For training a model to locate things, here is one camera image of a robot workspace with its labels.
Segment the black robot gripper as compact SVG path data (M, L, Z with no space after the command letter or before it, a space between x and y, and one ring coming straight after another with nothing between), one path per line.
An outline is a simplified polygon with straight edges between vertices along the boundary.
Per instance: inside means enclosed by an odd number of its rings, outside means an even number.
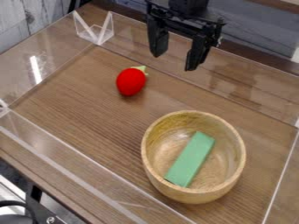
M180 27L200 29L209 25L220 29L224 19L208 9L209 0L144 0L145 23L150 54L157 58L168 50L168 29ZM207 59L209 50L219 43L219 36L213 31L188 34L190 49L186 52L185 71L193 71Z

